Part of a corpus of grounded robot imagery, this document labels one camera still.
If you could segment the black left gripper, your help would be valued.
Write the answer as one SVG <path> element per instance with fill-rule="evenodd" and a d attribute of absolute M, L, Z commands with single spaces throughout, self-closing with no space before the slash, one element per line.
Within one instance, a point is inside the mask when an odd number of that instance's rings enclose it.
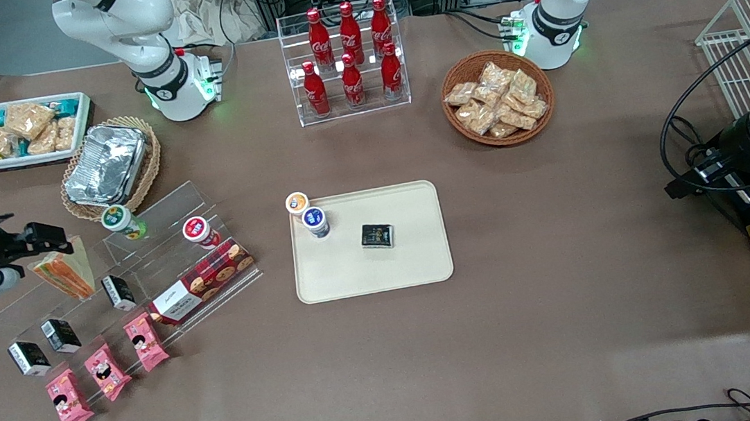
<path fill-rule="evenodd" d="M 672 176 L 665 192 L 672 199 L 699 194 L 750 190 L 750 115 L 742 115 L 713 137 L 718 159 L 704 160 L 683 174 L 665 166 Z"/>

